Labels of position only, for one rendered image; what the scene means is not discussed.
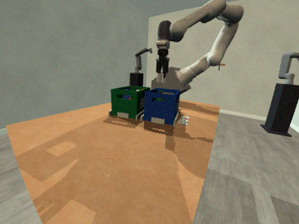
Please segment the blue crate with dividers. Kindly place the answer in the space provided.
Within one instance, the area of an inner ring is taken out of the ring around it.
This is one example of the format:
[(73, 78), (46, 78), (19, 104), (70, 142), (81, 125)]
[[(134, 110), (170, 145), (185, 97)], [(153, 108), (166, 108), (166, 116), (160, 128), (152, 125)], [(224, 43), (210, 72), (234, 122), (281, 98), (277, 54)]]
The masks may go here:
[[(174, 95), (161, 94), (159, 93), (160, 90), (164, 93), (174, 93)], [(145, 92), (144, 120), (151, 122), (152, 117), (161, 118), (165, 119), (165, 124), (173, 125), (177, 107), (177, 94), (179, 91), (180, 90), (155, 88)], [(156, 98), (165, 99), (165, 101), (158, 101)]]

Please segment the green crate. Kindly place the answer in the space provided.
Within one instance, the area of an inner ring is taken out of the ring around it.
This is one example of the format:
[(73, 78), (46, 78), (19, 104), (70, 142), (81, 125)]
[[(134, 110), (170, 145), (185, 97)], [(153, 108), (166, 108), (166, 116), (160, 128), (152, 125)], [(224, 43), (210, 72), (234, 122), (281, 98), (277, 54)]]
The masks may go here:
[[(149, 90), (149, 87), (140, 86), (125, 86), (111, 89), (111, 115), (117, 115), (117, 112), (128, 113), (129, 118), (136, 119), (136, 115), (144, 110), (145, 92)], [(122, 99), (123, 95), (131, 95), (131, 99)]]

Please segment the beige paper pick list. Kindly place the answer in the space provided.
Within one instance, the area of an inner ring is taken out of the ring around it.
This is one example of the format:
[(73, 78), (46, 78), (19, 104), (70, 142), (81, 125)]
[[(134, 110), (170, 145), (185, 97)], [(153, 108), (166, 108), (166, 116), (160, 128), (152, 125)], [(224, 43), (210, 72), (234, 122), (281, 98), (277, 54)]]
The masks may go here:
[(187, 125), (188, 124), (188, 119), (189, 119), (188, 116), (183, 116), (182, 115), (181, 118), (180, 118), (179, 124)]

